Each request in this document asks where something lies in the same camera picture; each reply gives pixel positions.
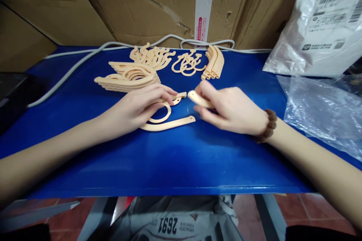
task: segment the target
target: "label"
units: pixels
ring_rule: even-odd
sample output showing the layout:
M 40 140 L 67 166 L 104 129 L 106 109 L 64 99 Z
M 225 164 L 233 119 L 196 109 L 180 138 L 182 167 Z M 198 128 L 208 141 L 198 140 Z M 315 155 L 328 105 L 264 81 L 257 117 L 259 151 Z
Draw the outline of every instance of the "label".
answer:
M 207 41 L 209 30 L 210 13 L 212 0 L 196 0 L 195 7 L 195 40 Z M 195 48 L 204 48 L 204 46 L 195 46 Z
M 362 0 L 316 0 L 300 51 L 340 51 L 358 27 L 361 14 Z

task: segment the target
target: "hand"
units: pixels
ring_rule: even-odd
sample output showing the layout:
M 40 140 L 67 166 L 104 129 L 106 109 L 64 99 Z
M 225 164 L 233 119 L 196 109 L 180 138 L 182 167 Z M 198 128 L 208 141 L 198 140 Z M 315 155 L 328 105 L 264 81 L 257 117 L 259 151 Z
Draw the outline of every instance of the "hand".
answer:
M 155 103 L 157 99 L 163 98 L 173 105 L 171 95 L 177 95 L 177 92 L 161 84 L 152 84 L 127 93 L 94 120 L 101 133 L 104 133 L 104 140 L 112 140 L 141 127 L 157 110 L 164 107 L 162 103 Z
M 201 118 L 221 130 L 239 134 L 260 135 L 268 124 L 268 114 L 260 109 L 238 87 L 216 90 L 210 82 L 203 80 L 195 91 L 203 98 L 209 100 L 219 115 L 200 105 L 194 110 Z

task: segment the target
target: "cardboard box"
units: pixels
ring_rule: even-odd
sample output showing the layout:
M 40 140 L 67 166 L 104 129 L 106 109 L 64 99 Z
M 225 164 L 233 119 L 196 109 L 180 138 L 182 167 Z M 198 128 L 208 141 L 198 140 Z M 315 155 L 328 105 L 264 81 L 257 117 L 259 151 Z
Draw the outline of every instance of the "cardboard box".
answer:
M 3 0 L 59 45 L 99 46 L 113 37 L 89 0 Z
M 194 39 L 196 0 L 92 0 L 117 41 L 144 45 L 167 34 Z M 213 0 L 209 42 L 232 38 L 246 0 Z M 169 39 L 161 44 L 179 47 Z
M 56 49 L 53 42 L 0 4 L 1 72 L 24 72 Z
M 272 49 L 295 0 L 247 0 L 233 39 L 236 49 Z

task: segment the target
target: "power cord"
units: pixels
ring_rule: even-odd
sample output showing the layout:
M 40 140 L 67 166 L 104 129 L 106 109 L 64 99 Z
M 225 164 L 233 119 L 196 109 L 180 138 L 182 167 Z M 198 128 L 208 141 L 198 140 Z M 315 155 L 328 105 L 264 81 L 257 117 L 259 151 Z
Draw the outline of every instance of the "power cord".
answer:
M 216 41 L 213 43 L 207 43 L 207 42 L 203 42 L 203 41 L 198 41 L 198 40 L 187 40 L 187 39 L 183 39 L 179 36 L 176 36 L 174 34 L 168 34 L 167 36 L 164 36 L 162 39 L 160 39 L 159 41 L 156 41 L 155 43 L 152 43 L 150 45 L 150 47 L 154 47 L 157 46 L 158 44 L 160 44 L 161 42 L 163 42 L 164 40 L 168 39 L 168 38 L 176 38 L 178 40 L 181 41 L 180 43 L 180 48 L 183 49 L 183 44 L 184 43 L 189 43 L 192 45 L 198 45 L 198 46 L 209 46 L 209 45 L 218 45 L 218 44 L 222 44 L 222 43 L 231 43 L 232 46 L 231 48 L 227 48 L 227 47 L 223 47 L 223 46 L 218 46 L 220 49 L 222 50 L 227 50 L 227 51 L 232 51 L 232 52 L 237 52 L 237 53 L 269 53 L 271 52 L 271 49 L 254 49 L 254 50 L 236 50 L 234 49 L 234 45 L 235 42 L 233 40 L 222 40 L 222 41 Z M 118 45 L 119 47 L 112 47 L 112 48 L 107 48 L 110 45 Z M 130 44 L 126 44 L 126 43 L 120 43 L 120 42 L 115 42 L 115 41 L 110 41 L 107 43 L 104 43 L 101 47 L 99 47 L 98 49 L 90 49 L 90 50 L 81 50 L 81 51 L 75 51 L 75 52 L 66 52 L 66 53 L 58 53 L 58 54 L 54 54 L 54 55 L 50 55 L 45 57 L 44 59 L 50 59 L 50 58 L 54 58 L 54 57 L 58 57 L 58 56 L 66 56 L 66 55 L 76 55 L 76 54 L 80 54 L 80 53 L 89 53 L 88 55 L 86 55 L 85 57 L 83 57 L 80 61 L 78 61 L 47 93 L 45 93 L 39 100 L 31 103 L 28 105 L 28 108 L 30 107 L 34 107 L 36 105 L 41 104 L 42 102 L 44 102 L 46 99 L 48 99 L 68 78 L 69 76 L 71 76 L 71 74 L 80 66 L 82 65 L 85 61 L 87 61 L 88 59 L 90 59 L 92 56 L 96 55 L 97 53 L 99 53 L 100 51 L 112 51 L 112 50 L 119 50 L 119 49 L 125 49 L 125 48 L 134 48 L 133 45 Z

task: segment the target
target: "blue tabletop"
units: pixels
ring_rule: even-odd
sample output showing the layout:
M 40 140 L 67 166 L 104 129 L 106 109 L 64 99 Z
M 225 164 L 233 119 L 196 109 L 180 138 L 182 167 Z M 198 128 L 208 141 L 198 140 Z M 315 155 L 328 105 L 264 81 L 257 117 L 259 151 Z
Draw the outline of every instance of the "blue tabletop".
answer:
M 59 47 L 56 53 L 84 47 Z M 185 51 L 177 50 L 177 55 Z M 48 100 L 27 112 L 0 137 L 0 158 L 58 135 L 103 113 L 124 94 L 103 89 L 97 76 L 114 73 L 109 61 L 128 61 L 130 49 L 101 52 L 82 64 Z M 205 51 L 202 63 L 207 62 Z M 223 52 L 216 88 L 240 87 L 258 106 L 283 118 L 286 97 L 274 74 L 262 72 L 267 54 Z M 47 89 L 86 54 L 43 60 L 29 70 Z M 178 92 L 195 89 L 202 72 L 186 77 L 158 71 Z M 200 120 L 188 98 L 172 107 L 168 121 L 189 115 L 196 122 L 161 132 L 136 130 L 84 151 L 33 189 L 27 198 L 311 192 L 313 187 L 282 155 L 250 137 L 221 131 Z M 154 118 L 166 114 L 163 108 Z M 362 169 L 362 163 L 315 140 Z

